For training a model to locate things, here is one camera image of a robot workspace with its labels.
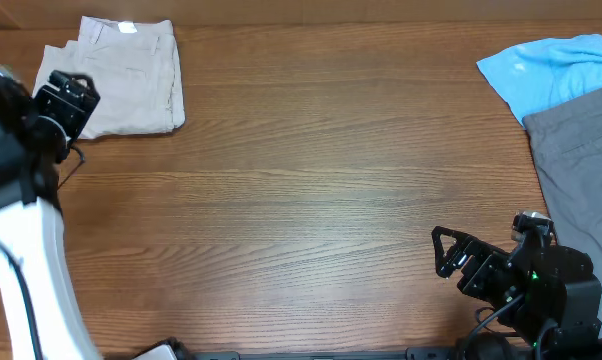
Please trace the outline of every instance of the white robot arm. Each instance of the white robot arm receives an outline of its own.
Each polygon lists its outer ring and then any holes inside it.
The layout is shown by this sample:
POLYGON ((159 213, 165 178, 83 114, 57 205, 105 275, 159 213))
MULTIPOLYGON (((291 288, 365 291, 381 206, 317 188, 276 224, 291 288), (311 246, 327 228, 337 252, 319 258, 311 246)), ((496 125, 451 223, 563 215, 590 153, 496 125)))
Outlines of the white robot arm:
MULTIPOLYGON (((14 359, 103 359, 68 275, 54 168, 98 102, 89 77, 54 71, 31 98, 0 68, 0 290, 14 359)), ((137 359, 177 357, 157 346, 137 359)))

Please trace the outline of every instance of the folded clothing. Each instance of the folded clothing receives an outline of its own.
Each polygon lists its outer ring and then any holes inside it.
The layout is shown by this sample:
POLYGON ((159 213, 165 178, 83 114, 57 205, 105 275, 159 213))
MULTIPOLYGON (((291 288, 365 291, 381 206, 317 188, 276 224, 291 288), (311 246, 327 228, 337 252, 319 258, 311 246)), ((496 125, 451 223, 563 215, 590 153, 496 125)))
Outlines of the folded clothing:
POLYGON ((34 91, 52 70, 91 76, 101 95, 81 138, 108 134, 166 133, 183 125, 181 67, 172 23, 134 24, 83 17, 79 39, 65 48, 46 46, 34 91))
POLYGON ((523 121, 559 244, 587 253, 602 285, 602 89, 523 121))
POLYGON ((526 115, 602 88, 602 36, 516 45, 477 66, 523 125, 526 115))

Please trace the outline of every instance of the khaki pants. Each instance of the khaki pants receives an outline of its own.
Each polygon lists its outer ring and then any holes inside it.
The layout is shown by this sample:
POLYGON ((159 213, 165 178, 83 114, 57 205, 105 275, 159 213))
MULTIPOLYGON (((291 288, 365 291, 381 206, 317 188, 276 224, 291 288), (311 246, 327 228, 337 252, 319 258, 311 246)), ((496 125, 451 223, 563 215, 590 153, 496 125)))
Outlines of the khaki pants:
POLYGON ((83 17, 77 41, 45 47, 35 92, 61 70, 91 76, 101 95, 81 138, 166 133, 185 122, 172 24, 134 26, 136 33, 121 33, 118 22, 83 17))

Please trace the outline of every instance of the light blue cloth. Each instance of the light blue cloth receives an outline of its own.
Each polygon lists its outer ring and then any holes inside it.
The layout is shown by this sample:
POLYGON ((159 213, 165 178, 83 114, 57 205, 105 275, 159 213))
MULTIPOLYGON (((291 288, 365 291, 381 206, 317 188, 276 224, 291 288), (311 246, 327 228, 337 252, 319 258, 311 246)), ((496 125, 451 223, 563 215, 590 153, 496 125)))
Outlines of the light blue cloth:
POLYGON ((477 66, 523 125, 526 115, 602 88, 602 36, 516 45, 477 66))

